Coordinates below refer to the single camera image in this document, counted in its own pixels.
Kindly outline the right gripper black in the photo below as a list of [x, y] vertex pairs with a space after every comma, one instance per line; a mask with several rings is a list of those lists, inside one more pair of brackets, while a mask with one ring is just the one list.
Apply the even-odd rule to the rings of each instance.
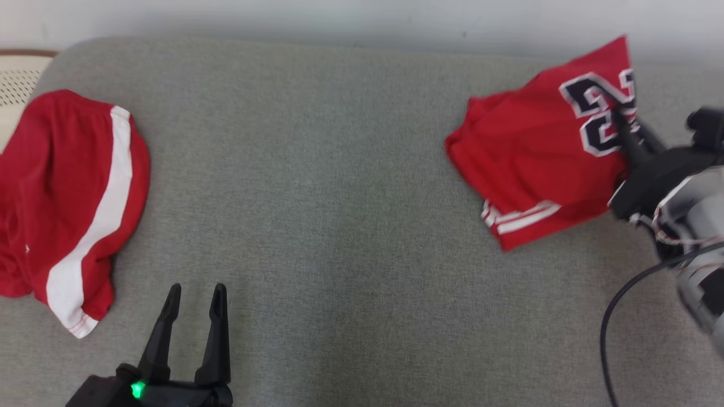
[[612, 110], [611, 116], [627, 165], [633, 169], [610, 203], [610, 211], [617, 219], [629, 220], [634, 214], [652, 218], [660, 201], [686, 177], [722, 164], [722, 154], [693, 147], [667, 150], [653, 129], [640, 119], [630, 123], [620, 110]]

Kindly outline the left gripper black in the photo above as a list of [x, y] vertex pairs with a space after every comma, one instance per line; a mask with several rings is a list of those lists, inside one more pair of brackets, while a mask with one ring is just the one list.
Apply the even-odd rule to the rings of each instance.
[[196, 370], [196, 384], [169, 381], [170, 340], [181, 293], [181, 284], [171, 286], [137, 367], [121, 364], [114, 376], [89, 376], [66, 405], [233, 406], [232, 392], [226, 386], [231, 382], [231, 359], [224, 284], [215, 286], [210, 302], [209, 335], [202, 364]]

